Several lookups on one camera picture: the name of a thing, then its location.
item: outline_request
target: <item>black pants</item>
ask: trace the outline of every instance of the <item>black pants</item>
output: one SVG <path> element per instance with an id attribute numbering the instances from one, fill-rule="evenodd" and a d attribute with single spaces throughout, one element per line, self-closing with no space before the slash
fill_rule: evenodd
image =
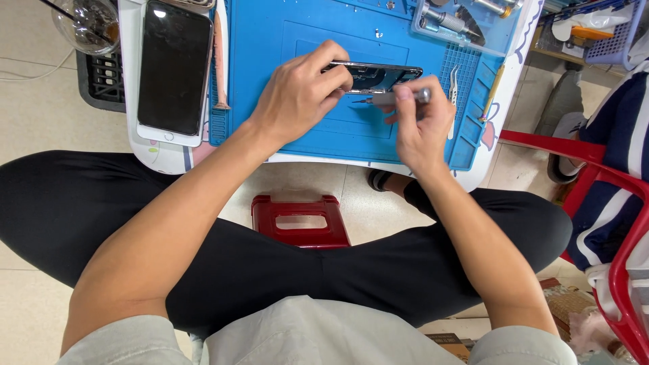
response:
<path id="1" fill-rule="evenodd" d="M 19 158 L 0 166 L 0 240 L 74 287 L 99 245 L 175 179 L 125 153 L 49 151 Z M 404 193 L 437 220 L 416 181 Z M 565 249 L 572 225 L 548 201 L 502 190 L 471 195 L 535 271 Z M 177 329 L 206 337 L 304 294 L 390 312 L 415 327 L 481 301 L 439 223 L 354 247 L 311 250 L 218 219 L 166 304 Z"/>

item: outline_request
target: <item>striped fabric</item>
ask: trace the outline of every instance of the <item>striped fabric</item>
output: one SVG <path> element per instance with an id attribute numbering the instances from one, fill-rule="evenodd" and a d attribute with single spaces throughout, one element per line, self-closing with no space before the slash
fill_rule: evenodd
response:
<path id="1" fill-rule="evenodd" d="M 606 145 L 603 163 L 649 181 L 649 61 L 640 63 L 609 92 L 580 140 Z M 607 182 L 591 186 L 572 224 L 568 253 L 580 270 L 610 263 L 643 202 Z"/>

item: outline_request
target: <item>smartphone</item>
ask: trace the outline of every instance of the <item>smartphone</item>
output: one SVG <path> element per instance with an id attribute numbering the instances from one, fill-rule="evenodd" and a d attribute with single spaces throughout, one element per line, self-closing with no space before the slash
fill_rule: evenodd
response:
<path id="1" fill-rule="evenodd" d="M 338 65 L 344 65 L 354 78 L 352 94 L 382 94 L 392 86 L 418 79 L 424 70 L 421 67 L 368 64 L 363 62 L 332 61 L 322 72 Z"/>
<path id="2" fill-rule="evenodd" d="M 212 21 L 201 14 L 157 0 L 145 4 L 140 136 L 183 145 L 201 143 L 213 29 Z"/>

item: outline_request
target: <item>cable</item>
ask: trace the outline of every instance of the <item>cable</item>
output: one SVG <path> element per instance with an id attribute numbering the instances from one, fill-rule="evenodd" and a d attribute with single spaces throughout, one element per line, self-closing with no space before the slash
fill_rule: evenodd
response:
<path id="1" fill-rule="evenodd" d="M 57 67 L 55 67 L 54 69 L 52 69 L 52 70 L 51 70 L 50 72 L 48 72 L 48 73 L 44 73 L 43 75 L 40 75 L 40 76 L 33 76 L 33 77 L 30 77 L 30 76 L 18 75 L 17 73 L 13 73 L 13 72 L 9 72 L 9 71 L 1 71 L 1 70 L 0 70 L 0 72 L 8 73 L 9 75 L 18 76 L 18 77 L 23 77 L 23 79 L 2 79 L 2 78 L 0 78 L 0 81 L 18 82 L 18 81 L 33 81 L 33 80 L 42 79 L 43 77 L 45 77 L 45 76 L 49 76 L 50 74 L 52 74 L 52 72 L 54 72 L 54 71 L 60 69 L 61 66 L 63 66 L 63 64 L 64 64 L 64 63 L 67 61 L 67 59 L 70 57 L 70 55 L 72 55 L 72 52 L 74 52 L 74 50 L 75 50 L 74 48 L 73 48 L 73 49 L 70 49 L 70 52 L 67 54 L 67 56 L 66 56 L 65 58 L 63 58 L 63 61 L 61 61 L 61 63 L 59 63 Z"/>

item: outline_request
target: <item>blue silicone repair mat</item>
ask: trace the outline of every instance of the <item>blue silicone repair mat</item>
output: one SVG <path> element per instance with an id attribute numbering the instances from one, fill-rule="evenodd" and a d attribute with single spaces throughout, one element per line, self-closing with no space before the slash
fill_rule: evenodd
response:
<path id="1" fill-rule="evenodd" d="M 220 145 L 252 113 L 273 70 L 293 57 L 333 39 L 351 61 L 418 66 L 437 75 L 448 93 L 450 70 L 459 65 L 455 133 L 445 146 L 450 169 L 471 168 L 484 124 L 478 121 L 502 57 L 494 57 L 410 30 L 414 1 L 396 0 L 395 8 L 376 0 L 231 0 L 228 104 L 212 110 L 210 143 Z M 395 151 L 397 124 L 371 105 L 353 101 L 367 95 L 346 94 L 312 130 L 280 152 L 295 155 L 400 163 Z M 217 101 L 216 77 L 210 81 Z"/>

